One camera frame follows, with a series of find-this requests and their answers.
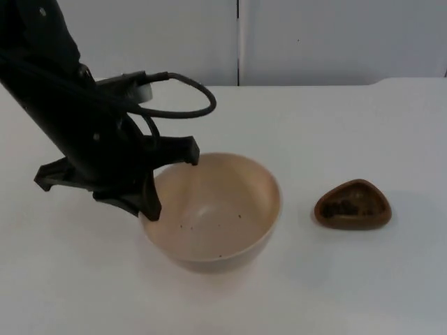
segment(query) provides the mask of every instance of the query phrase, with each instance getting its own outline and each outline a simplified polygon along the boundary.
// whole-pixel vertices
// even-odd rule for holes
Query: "black cable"
[[[33,64],[11,57],[3,51],[0,51],[0,59],[3,59],[10,64],[14,64],[28,74],[35,75],[42,80],[46,80],[48,83],[57,86],[58,89],[62,89],[69,94],[80,96],[96,103],[107,105],[108,107],[116,110],[121,110],[122,112],[129,112],[136,115],[146,115],[148,117],[159,117],[163,119],[192,119],[196,117],[203,117],[211,113],[217,105],[216,98],[210,90],[202,84],[178,73],[156,73],[154,75],[148,75],[147,82],[160,82],[169,79],[176,79],[202,92],[210,101],[210,105],[208,107],[190,112],[173,112],[143,108],[123,98],[112,96],[107,92],[80,87],[66,80],[65,78],[56,76],[53,73],[43,70]]]
[[[194,119],[196,117],[204,117],[205,115],[208,115],[209,113],[211,113],[213,110],[216,109],[216,106],[217,106],[216,98],[210,92],[210,90],[207,89],[202,84],[192,80],[191,78],[185,77],[184,75],[180,75],[178,73],[157,73],[156,75],[153,75],[153,76],[157,77],[157,80],[154,80],[154,81],[165,80],[165,79],[158,79],[162,75],[164,75],[167,79],[176,79],[179,82],[183,82],[184,84],[197,89],[198,91],[203,93],[208,98],[210,105],[206,108],[201,109],[201,110],[194,110],[194,111],[190,111],[190,112],[172,112],[172,111],[167,111],[167,110],[153,110],[151,108],[142,108],[139,106],[140,110],[132,109],[131,111],[129,111],[130,113],[142,115],[142,116],[147,115],[149,117],[159,117],[159,118],[163,118],[163,119]]]
[[[142,115],[142,118],[146,121],[146,124],[149,126],[149,129],[151,130],[152,139],[154,140],[154,145],[152,146],[152,149],[156,149],[159,145],[160,140],[160,131],[157,128],[154,120],[152,120],[147,115]]]

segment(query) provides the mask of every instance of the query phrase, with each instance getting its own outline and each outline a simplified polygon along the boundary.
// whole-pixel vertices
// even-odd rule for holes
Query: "white bowl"
[[[140,214],[145,232],[180,265],[220,271],[252,260],[268,240],[281,197],[274,177],[234,154],[203,154],[197,166],[176,164],[155,179],[159,221]]]

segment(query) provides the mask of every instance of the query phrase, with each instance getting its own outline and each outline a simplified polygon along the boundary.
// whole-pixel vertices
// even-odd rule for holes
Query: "triangular brown bowl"
[[[391,219],[391,207],[370,182],[355,179],[327,192],[315,205],[315,218],[328,228],[372,230]]]

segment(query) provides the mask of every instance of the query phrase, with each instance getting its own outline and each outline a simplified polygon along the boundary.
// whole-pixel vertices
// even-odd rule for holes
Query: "white tabletop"
[[[445,334],[447,81],[212,90],[214,114],[161,120],[162,134],[254,158],[284,196],[266,249],[221,275],[171,264],[136,218],[85,191],[44,193],[34,175],[61,154],[0,91],[0,332]],[[153,107],[205,103],[171,83],[154,95]],[[389,225],[316,225],[316,201],[355,178],[385,193]]]

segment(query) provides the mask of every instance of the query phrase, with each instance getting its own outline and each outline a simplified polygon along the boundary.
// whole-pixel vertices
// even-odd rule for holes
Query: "white wall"
[[[237,0],[58,1],[96,77],[169,70],[237,83]],[[240,0],[240,83],[441,77],[446,17],[447,0]]]
[[[236,84],[236,0],[58,0],[94,76],[180,72]]]
[[[369,84],[446,73],[447,0],[240,4],[241,84]]]

